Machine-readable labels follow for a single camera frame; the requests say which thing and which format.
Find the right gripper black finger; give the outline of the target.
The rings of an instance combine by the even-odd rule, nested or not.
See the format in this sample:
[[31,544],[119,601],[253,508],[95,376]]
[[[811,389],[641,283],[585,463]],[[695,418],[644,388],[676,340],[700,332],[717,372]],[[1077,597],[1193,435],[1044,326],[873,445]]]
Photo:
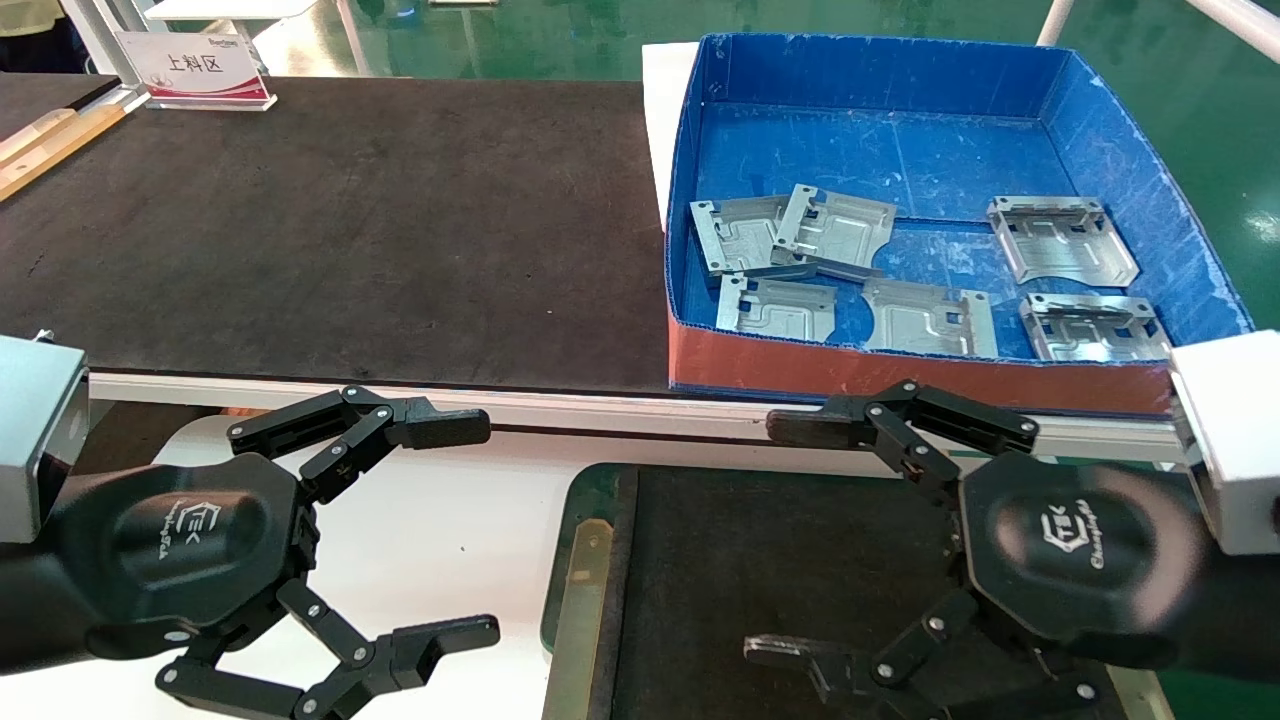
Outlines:
[[774,443],[870,450],[940,506],[957,505],[961,470],[927,439],[929,436],[997,456],[1029,454],[1038,434],[1038,424],[1028,416],[916,380],[902,380],[872,396],[832,396],[817,411],[776,409],[768,415],[768,436]]
[[1046,670],[1046,679],[1037,684],[979,700],[957,705],[928,700],[914,687],[914,676],[979,615],[974,591],[951,591],[879,653],[833,641],[760,634],[746,637],[745,659],[803,671],[823,705],[842,711],[873,708],[883,719],[1048,719],[1100,703],[1100,685],[1071,665]]

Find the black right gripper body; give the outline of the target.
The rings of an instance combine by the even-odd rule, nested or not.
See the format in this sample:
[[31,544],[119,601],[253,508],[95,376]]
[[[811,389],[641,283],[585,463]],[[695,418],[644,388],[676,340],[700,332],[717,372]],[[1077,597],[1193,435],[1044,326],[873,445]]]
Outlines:
[[1210,552],[1188,483],[1004,454],[961,480],[973,585],[1059,643],[1167,635]]

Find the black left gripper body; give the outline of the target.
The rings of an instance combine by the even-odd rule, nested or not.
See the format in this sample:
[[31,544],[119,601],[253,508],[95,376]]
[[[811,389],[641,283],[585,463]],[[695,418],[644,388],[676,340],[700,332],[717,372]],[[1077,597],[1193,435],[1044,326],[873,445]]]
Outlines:
[[73,478],[45,527],[58,624],[84,656],[154,656],[198,638],[246,647],[276,592],[316,565],[301,484],[259,455]]

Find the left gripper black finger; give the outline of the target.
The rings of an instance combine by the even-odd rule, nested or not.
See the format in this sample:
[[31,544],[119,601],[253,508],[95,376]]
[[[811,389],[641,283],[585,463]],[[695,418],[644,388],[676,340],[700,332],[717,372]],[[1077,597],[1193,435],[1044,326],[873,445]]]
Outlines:
[[484,445],[492,421],[481,409],[442,411],[425,397],[385,398],[347,386],[239,421],[227,432],[234,455],[274,460],[324,443],[300,468],[303,497],[330,503],[396,448]]
[[168,664],[156,688],[179,703],[238,719],[352,719],[374,698],[425,687],[449,653],[493,647],[500,639],[495,616],[483,614],[396,628],[370,641],[302,580],[275,596],[337,665],[308,689],[218,669],[227,641],[198,641]]

